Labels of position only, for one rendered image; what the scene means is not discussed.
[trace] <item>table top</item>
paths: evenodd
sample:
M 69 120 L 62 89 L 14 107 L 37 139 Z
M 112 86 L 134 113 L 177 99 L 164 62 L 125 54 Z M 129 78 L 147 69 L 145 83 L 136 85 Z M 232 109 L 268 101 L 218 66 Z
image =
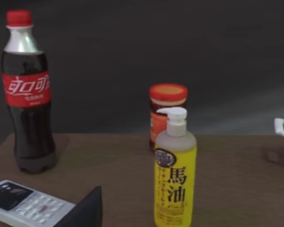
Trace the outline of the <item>table top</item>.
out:
M 100 185 L 103 227 L 154 226 L 154 162 L 147 135 L 54 137 L 58 165 L 29 175 L 17 169 L 14 136 L 8 136 L 0 146 L 0 181 L 9 179 L 74 203 Z M 193 227 L 284 227 L 283 138 L 197 136 L 197 143 Z

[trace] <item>coca-cola bottle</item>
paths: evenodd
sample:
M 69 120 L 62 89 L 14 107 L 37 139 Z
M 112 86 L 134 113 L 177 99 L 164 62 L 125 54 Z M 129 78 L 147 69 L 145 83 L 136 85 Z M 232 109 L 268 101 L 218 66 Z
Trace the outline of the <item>coca-cola bottle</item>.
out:
M 29 11 L 8 11 L 7 24 L 10 37 L 1 68 L 15 131 L 14 154 L 20 170 L 40 173 L 56 163 L 47 60 L 32 36 Z

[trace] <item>red lid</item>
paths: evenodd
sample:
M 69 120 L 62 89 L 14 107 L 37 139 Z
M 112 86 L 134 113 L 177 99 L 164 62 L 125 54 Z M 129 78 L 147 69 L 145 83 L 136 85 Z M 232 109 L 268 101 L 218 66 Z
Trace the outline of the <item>red lid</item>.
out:
M 32 16 L 27 10 L 10 10 L 6 13 L 6 20 L 10 27 L 25 27 L 32 25 Z
M 179 101 L 187 98 L 188 89 L 179 84 L 156 84 L 150 88 L 150 97 L 160 101 Z

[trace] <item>black oval logo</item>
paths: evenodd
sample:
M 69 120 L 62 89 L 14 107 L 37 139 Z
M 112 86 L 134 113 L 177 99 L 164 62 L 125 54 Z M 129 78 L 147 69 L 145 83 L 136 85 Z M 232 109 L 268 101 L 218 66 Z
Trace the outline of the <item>black oval logo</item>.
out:
M 161 167 L 173 166 L 177 161 L 177 158 L 173 153 L 162 148 L 157 148 L 155 150 L 155 158 L 156 162 Z

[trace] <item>pump bottle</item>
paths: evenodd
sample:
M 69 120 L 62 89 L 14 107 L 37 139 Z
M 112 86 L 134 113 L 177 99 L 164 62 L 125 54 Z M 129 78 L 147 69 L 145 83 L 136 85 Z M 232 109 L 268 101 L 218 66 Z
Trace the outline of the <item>pump bottle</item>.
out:
M 196 139 L 186 130 L 187 110 L 162 108 L 167 129 L 155 142 L 154 219 L 157 227 L 189 227 L 195 184 Z

